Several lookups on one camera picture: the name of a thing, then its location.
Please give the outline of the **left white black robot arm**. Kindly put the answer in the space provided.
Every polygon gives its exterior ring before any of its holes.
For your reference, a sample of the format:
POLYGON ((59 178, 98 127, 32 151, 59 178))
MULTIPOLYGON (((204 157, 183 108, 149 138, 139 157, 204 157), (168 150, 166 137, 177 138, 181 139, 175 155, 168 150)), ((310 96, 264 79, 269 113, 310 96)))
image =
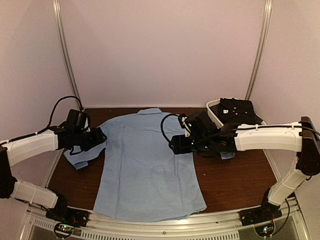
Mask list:
POLYGON ((0 144, 0 197, 37 204, 47 209, 61 222, 72 218, 67 201, 48 188, 22 181, 12 175, 11 167, 46 152, 79 147, 81 152, 104 143, 107 136, 99 127, 91 127, 87 113, 71 109, 66 121, 59 126, 49 125, 28 136, 5 140, 0 144))

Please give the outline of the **light blue long sleeve shirt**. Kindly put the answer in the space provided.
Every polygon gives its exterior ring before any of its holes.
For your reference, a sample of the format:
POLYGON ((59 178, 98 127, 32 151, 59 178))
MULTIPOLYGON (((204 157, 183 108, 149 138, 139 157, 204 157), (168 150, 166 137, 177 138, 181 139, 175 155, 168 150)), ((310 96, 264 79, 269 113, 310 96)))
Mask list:
POLYGON ((207 208, 192 153, 176 155, 166 137, 184 134, 177 118, 159 108, 114 117, 100 126, 107 140, 65 152, 77 169, 104 153, 93 210, 131 222, 179 220, 207 208))

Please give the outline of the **white plastic basket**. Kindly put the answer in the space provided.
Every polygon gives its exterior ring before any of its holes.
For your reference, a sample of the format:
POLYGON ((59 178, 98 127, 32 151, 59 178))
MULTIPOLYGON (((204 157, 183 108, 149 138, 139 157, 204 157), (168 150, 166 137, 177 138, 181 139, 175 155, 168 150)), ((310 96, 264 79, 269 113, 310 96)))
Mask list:
MULTIPOLYGON (((219 127, 221 128, 223 125, 225 125, 224 123, 222 123, 219 119, 218 119, 218 104, 220 103, 220 99, 217 100, 212 100, 209 101, 206 104, 206 108, 207 108, 207 114, 210 117, 210 119, 219 127)), ((263 120, 256 114, 256 119, 257 119, 257 123, 258 125, 262 125, 263 124, 263 120)), ((236 124, 236 125, 241 125, 241 124, 246 124, 246 123, 226 123, 226 124, 236 124)))

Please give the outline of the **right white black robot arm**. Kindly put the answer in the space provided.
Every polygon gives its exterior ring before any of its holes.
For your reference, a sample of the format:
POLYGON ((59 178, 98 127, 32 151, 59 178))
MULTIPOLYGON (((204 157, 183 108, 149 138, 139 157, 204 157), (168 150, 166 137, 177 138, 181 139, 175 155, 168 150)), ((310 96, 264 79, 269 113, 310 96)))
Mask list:
POLYGON ((256 210, 259 220, 268 220, 304 181, 320 173, 320 134, 309 117, 298 122, 260 125, 225 123, 205 112, 178 115, 184 134, 167 138, 174 154, 236 153, 251 150, 285 150, 296 153, 296 164, 265 192, 256 210))

